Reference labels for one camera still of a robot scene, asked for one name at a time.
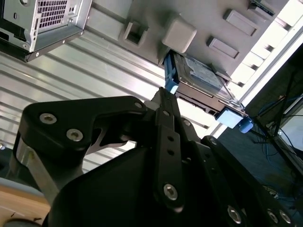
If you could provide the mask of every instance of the silver metal chassis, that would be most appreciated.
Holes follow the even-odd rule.
[[[74,26],[81,30],[84,29],[92,0],[67,0],[67,5],[62,19],[62,23],[40,28],[42,13],[38,13],[38,0],[28,1],[22,5],[19,0],[4,0],[3,18],[15,25],[18,25],[25,30],[26,41],[19,40],[14,37],[14,34],[0,28],[0,31],[9,36],[9,42],[17,47],[20,47],[29,53],[35,52],[52,43],[58,42],[59,39],[53,35],[56,29],[66,26]],[[43,39],[43,33],[52,32],[47,36],[52,36],[51,43],[47,43]],[[72,36],[75,33],[68,33],[66,37]]]

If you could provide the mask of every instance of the corrugated metal wall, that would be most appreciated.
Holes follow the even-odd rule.
[[[164,86],[164,70],[103,39],[102,23],[92,9],[88,30],[81,38],[25,64],[0,53],[0,142],[12,148],[22,110],[34,102],[109,96],[150,100]],[[203,136],[214,118],[179,101],[181,113]],[[133,143],[86,156],[91,170],[134,147]]]

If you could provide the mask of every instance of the metal linkage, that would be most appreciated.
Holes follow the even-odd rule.
[[[82,174],[85,154],[129,140],[136,148]],[[44,227],[294,227],[218,140],[200,140],[163,88],[145,104],[130,96],[32,104],[14,156],[52,205]]]

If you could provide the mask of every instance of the screw hole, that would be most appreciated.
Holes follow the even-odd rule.
[[[174,156],[175,152],[173,150],[167,150],[167,152],[171,155]]]
[[[45,116],[44,120],[46,120],[47,122],[51,122],[53,118],[51,116]]]
[[[174,138],[172,138],[171,136],[168,136],[167,138],[168,138],[169,141],[171,141],[171,142],[175,141]]]

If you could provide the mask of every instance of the blue wire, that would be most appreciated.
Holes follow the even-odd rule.
[[[301,98],[301,97],[303,97],[303,96],[293,97],[293,98],[288,99],[287,101],[290,102],[290,101],[293,101],[293,100],[298,99],[298,98]],[[278,101],[273,101],[273,102],[270,102],[270,103],[265,104],[265,105],[260,109],[258,115],[259,115],[260,113],[262,113],[264,109],[270,107],[271,105],[273,105],[273,104],[275,104],[275,103],[277,103],[277,102],[278,102]]]

